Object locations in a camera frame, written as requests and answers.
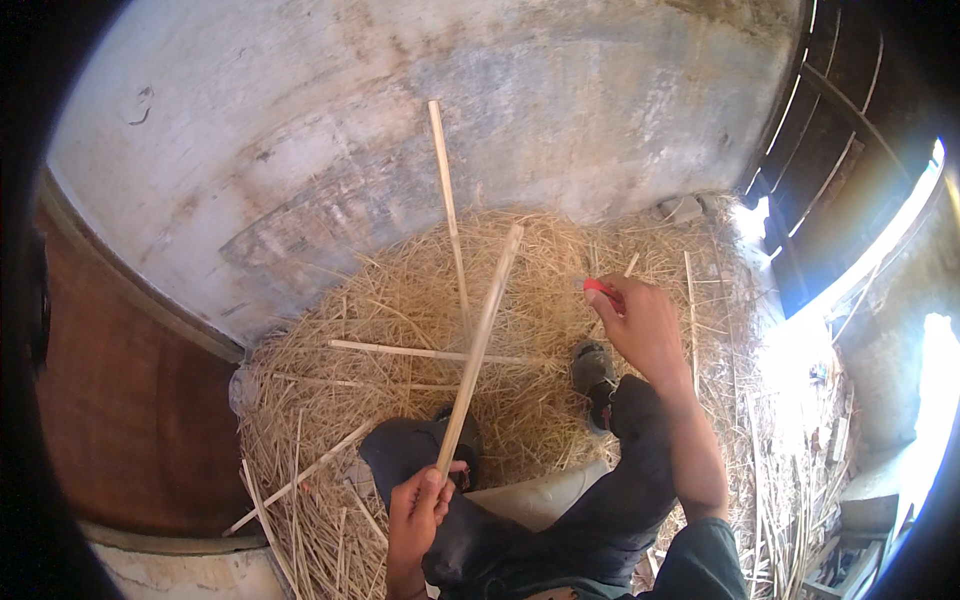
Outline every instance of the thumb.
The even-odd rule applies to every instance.
[[[423,482],[420,484],[420,494],[417,496],[417,508],[414,513],[423,518],[433,518],[433,509],[437,506],[437,499],[444,488],[444,481],[440,472],[435,468],[428,470],[423,475]]]
[[[610,304],[610,299],[597,290],[585,290],[584,300],[600,316],[600,320],[603,321],[603,326],[607,330],[607,337],[610,337],[611,329],[621,325],[620,315],[616,314],[613,305]]]

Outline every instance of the gray shoe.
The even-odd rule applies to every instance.
[[[590,398],[587,425],[597,436],[610,433],[611,395],[616,372],[607,349],[596,340],[584,340],[573,349],[573,389]]]

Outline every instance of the red knife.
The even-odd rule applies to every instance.
[[[627,314],[627,307],[623,303],[623,296],[618,292],[607,287],[603,283],[600,283],[593,277],[587,277],[584,279],[584,291],[586,290],[596,290],[607,297],[607,300],[610,301],[613,310],[615,310],[620,315]]]

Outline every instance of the dry straw pile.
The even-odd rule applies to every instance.
[[[742,548],[755,546],[754,451],[744,397],[756,337],[756,291],[743,283],[746,269],[725,214],[687,229],[650,215],[592,227],[555,214],[460,215],[474,319],[507,230],[512,223],[525,227],[487,349],[488,355],[519,360],[486,362],[470,407],[485,438],[482,487],[596,458],[618,460],[612,436],[601,440],[589,433],[588,402],[571,390],[568,362],[571,348],[596,324],[577,278],[622,274],[633,262],[632,276],[661,286],[676,304],[687,352],[696,344],[701,401],[718,431],[731,480],[732,526]],[[329,345],[348,340],[467,351],[446,225],[360,258],[356,275],[344,276],[319,305],[255,353],[257,397],[240,429],[243,455],[263,497],[289,485],[366,420],[430,419],[456,396],[462,361]],[[689,279],[697,323],[692,328]],[[604,339],[602,327],[597,336]],[[617,369],[629,370],[622,361]],[[735,378],[737,369],[747,379]],[[356,444],[349,445],[267,511],[299,597],[364,600],[384,594],[386,545],[377,532],[387,530],[382,503],[375,494],[358,501],[343,485],[346,469],[359,462]],[[665,550],[682,526],[678,509],[657,548]],[[745,557],[744,566],[752,564]],[[639,588],[649,583],[636,581]]]

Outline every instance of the leg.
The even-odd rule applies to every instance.
[[[370,465],[376,490],[388,511],[394,486],[437,462],[445,429],[445,424],[433,421],[390,419],[377,425],[360,444],[360,456]],[[434,586],[456,588],[488,571],[505,547],[532,535],[455,492],[450,512],[423,557],[423,573]]]
[[[609,395],[611,389],[603,382],[589,394]],[[539,535],[537,552],[571,574],[626,586],[642,553],[657,540],[676,494],[660,398],[650,384],[625,375],[611,408],[620,463]]]

